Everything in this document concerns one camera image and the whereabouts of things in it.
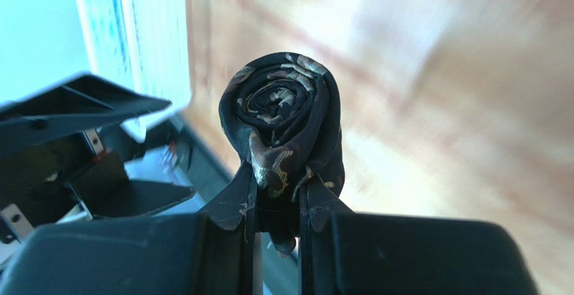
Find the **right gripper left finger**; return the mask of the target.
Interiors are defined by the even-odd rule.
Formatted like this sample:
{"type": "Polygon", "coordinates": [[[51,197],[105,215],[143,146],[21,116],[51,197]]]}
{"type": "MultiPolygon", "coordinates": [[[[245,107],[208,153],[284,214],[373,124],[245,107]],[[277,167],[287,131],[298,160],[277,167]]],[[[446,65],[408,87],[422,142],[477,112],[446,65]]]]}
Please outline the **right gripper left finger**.
{"type": "Polygon", "coordinates": [[[256,294],[257,184],[244,163],[192,214],[74,222],[31,234],[2,294],[256,294]]]}

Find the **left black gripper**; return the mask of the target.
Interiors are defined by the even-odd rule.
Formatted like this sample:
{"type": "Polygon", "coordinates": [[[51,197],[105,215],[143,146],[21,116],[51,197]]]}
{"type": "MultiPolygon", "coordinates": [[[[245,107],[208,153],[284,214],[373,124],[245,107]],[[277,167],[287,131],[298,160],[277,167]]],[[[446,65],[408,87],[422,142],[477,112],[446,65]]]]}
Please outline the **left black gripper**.
{"type": "Polygon", "coordinates": [[[192,187],[130,179],[124,162],[134,159],[135,141],[109,125],[170,105],[84,73],[2,107],[1,240],[22,239],[76,205],[106,220],[152,216],[191,199],[192,187]]]}

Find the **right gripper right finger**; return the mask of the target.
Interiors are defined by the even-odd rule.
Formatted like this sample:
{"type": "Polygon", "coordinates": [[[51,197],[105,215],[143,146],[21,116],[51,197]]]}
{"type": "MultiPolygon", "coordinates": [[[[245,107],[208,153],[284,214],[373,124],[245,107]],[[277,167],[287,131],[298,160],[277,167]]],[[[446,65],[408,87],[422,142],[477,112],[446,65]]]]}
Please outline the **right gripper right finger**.
{"type": "Polygon", "coordinates": [[[356,213],[319,178],[298,198],[301,294],[538,293],[496,224],[356,213]]]}

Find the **black floral patterned tie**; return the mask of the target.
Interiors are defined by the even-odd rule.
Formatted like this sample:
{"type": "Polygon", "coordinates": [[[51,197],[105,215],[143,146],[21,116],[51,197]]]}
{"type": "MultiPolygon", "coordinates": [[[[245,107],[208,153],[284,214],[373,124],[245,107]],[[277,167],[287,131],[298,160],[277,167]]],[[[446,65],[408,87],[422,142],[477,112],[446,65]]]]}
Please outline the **black floral patterned tie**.
{"type": "Polygon", "coordinates": [[[233,75],[219,115],[227,139],[252,170],[261,231],[286,257],[299,235],[295,207],[300,188],[315,177],[334,195],[344,188],[336,80],[310,57],[272,53],[233,75]]]}

